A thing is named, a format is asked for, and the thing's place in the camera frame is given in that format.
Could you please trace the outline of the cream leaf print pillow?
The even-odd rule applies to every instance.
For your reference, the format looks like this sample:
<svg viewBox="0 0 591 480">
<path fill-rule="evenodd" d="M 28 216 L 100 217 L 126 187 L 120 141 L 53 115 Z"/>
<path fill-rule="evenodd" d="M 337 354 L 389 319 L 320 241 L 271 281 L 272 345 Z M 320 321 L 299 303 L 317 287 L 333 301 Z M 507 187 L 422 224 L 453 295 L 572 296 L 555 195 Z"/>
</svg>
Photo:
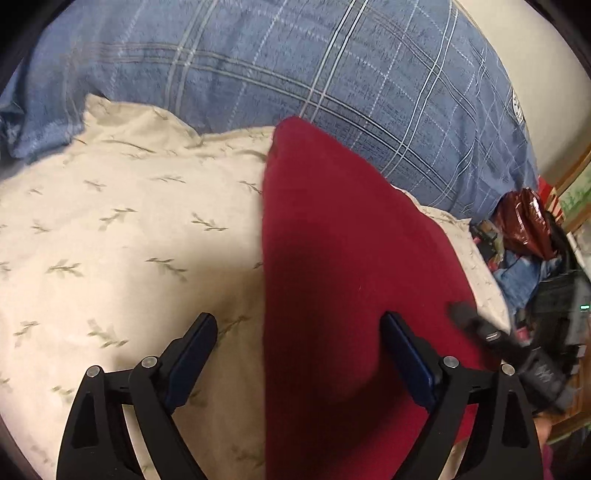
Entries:
<svg viewBox="0 0 591 480">
<path fill-rule="evenodd" d="M 266 475 L 263 179 L 276 127 L 200 135 L 152 106 L 91 96 L 84 130 L 1 184 L 1 417 L 34 472 L 56 475 L 92 365 L 135 366 L 211 313 L 217 342 L 174 420 L 211 479 Z M 469 233 L 424 206 L 472 304 L 509 326 Z"/>
</svg>

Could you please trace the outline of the red fleece garment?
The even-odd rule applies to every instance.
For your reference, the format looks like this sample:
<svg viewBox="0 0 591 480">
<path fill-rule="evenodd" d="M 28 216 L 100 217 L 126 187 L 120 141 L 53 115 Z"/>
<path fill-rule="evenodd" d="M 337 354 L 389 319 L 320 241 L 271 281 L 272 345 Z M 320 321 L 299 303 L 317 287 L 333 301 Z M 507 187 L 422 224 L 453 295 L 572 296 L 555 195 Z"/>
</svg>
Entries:
<svg viewBox="0 0 591 480">
<path fill-rule="evenodd" d="M 263 179 L 266 475 L 389 479 L 427 419 L 383 349 L 398 313 L 442 355 L 490 369 L 449 319 L 473 292 L 442 228 L 314 125 L 276 127 Z"/>
</svg>

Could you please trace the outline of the blue denim clothes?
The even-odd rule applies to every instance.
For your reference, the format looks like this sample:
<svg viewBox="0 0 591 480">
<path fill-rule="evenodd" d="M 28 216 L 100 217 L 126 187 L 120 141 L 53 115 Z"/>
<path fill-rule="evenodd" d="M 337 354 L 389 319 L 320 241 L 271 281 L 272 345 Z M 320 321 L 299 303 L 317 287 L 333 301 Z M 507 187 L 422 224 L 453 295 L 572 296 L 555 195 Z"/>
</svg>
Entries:
<svg viewBox="0 0 591 480">
<path fill-rule="evenodd" d="M 519 256 L 505 251 L 501 266 L 493 273 L 506 301 L 509 314 L 514 316 L 524 309 L 538 285 L 548 278 L 561 264 L 560 256 L 541 260 L 532 256 Z"/>
</svg>

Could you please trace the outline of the blue plaid pillow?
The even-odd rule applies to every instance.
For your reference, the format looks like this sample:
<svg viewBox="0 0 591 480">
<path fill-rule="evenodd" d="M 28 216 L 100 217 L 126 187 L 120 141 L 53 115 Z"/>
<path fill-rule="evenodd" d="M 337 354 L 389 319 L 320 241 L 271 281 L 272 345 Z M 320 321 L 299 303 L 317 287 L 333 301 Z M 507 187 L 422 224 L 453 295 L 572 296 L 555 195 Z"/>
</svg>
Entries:
<svg viewBox="0 0 591 480">
<path fill-rule="evenodd" d="M 459 218 L 538 183 L 509 76 L 454 1 L 75 1 L 2 91 L 2 174 L 67 145 L 91 94 L 201 134 L 301 117 Z"/>
</svg>

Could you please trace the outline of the dark red plastic bag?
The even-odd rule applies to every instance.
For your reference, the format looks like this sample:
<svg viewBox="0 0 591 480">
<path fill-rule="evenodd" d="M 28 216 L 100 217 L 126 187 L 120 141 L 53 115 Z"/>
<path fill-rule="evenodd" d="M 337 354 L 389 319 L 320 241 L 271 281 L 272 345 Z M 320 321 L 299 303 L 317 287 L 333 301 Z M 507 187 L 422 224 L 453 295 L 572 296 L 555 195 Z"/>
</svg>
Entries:
<svg viewBox="0 0 591 480">
<path fill-rule="evenodd" d="M 493 222 L 503 235 L 505 248 L 517 255 L 545 261 L 558 256 L 547 211 L 534 190 L 524 188 L 505 194 L 495 209 Z"/>
</svg>

